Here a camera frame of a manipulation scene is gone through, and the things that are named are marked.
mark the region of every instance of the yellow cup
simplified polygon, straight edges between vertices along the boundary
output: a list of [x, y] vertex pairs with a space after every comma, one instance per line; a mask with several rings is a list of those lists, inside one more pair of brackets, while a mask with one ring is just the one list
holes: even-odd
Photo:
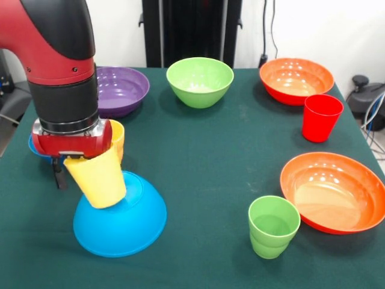
[[90, 160], [67, 158], [64, 165], [91, 206], [110, 207], [126, 196], [126, 186], [115, 148]]
[[109, 122], [112, 127], [111, 146], [115, 146], [116, 154], [118, 155], [120, 162], [122, 162], [125, 144], [125, 127], [120, 122], [113, 119], [110, 119]]

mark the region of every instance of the blue bowl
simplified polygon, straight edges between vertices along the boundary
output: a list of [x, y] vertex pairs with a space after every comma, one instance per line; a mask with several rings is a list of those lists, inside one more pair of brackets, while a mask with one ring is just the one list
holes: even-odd
[[[50, 157], [49, 155], [42, 155], [42, 154], [37, 152], [37, 150], [34, 146], [34, 142], [32, 141], [32, 134], [29, 135], [28, 146], [29, 146], [29, 149], [31, 150], [31, 152], [33, 152], [35, 155], [41, 157], [47, 163], [52, 164], [52, 157]], [[64, 162], [64, 157], [61, 157], [60, 158], [60, 164], [63, 165], [63, 162]]]
[[161, 235], [167, 219], [166, 205], [145, 179], [124, 172], [126, 197], [114, 206], [95, 209], [82, 196], [73, 219], [79, 244], [102, 257], [133, 255]]

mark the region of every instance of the table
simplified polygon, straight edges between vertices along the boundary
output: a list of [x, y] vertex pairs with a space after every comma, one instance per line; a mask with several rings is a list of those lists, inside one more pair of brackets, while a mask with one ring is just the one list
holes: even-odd
[[[249, 204], [282, 195], [280, 171], [298, 154], [344, 154], [384, 180], [347, 106], [329, 141], [313, 144], [301, 136], [303, 108], [269, 97], [256, 69], [235, 70], [225, 97], [205, 110], [178, 101], [164, 69], [139, 70], [151, 88], [121, 119], [122, 168], [162, 194], [164, 232], [126, 258], [86, 252], [72, 232], [79, 188], [68, 176], [69, 189], [56, 190], [50, 165], [28, 149], [31, 105], [0, 160], [0, 288], [384, 288], [384, 223], [346, 236], [303, 223], [269, 261], [248, 239]], [[331, 94], [341, 98], [336, 87]]]

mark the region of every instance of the plastic bowl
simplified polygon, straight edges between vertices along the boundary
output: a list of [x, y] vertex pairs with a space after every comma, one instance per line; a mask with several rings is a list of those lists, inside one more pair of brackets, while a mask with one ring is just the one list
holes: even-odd
[[[52, 158], [49, 155], [42, 155], [42, 154], [37, 152], [37, 150], [36, 150], [36, 148], [34, 146], [34, 142], [32, 140], [32, 134], [29, 135], [28, 147], [31, 150], [31, 152], [33, 152], [35, 155], [37, 155], [38, 157], [42, 158], [43, 160], [45, 160], [49, 164], [52, 163]], [[64, 161], [64, 157], [61, 157], [60, 158], [60, 164], [61, 165], [63, 165], [63, 161]]]
[[99, 67], [96, 73], [98, 109], [103, 118], [123, 117], [133, 112], [150, 89], [147, 77], [135, 69]]
[[330, 234], [352, 234], [385, 217], [385, 186], [378, 176], [343, 155], [311, 152], [291, 159], [281, 172], [283, 195], [302, 220]]
[[123, 172], [127, 193], [116, 205], [93, 208], [83, 196], [73, 219], [79, 244], [108, 258], [135, 254], [162, 233], [167, 219], [165, 203], [156, 189], [133, 173]]
[[212, 58], [186, 58], [167, 69], [167, 80], [176, 96], [193, 108], [213, 106], [224, 96], [233, 79], [233, 70]]
[[333, 75], [323, 66], [299, 58], [278, 58], [265, 63], [259, 76], [267, 92], [288, 105], [304, 105], [310, 95], [327, 93]]

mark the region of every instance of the plastic cup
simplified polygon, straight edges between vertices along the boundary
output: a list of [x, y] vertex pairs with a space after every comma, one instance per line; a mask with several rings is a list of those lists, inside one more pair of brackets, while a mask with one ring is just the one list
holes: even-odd
[[126, 196], [115, 148], [90, 160], [67, 158], [64, 165], [94, 208], [110, 207]]
[[120, 162], [123, 159], [124, 144], [125, 144], [125, 127], [116, 120], [109, 120], [112, 127], [112, 141], [111, 145], [115, 146], [116, 154]]
[[326, 141], [342, 112], [342, 102], [333, 96], [309, 96], [305, 100], [302, 135], [314, 143]]
[[254, 252], [264, 259], [277, 258], [300, 227], [298, 210], [286, 199], [260, 197], [248, 209], [250, 241]]

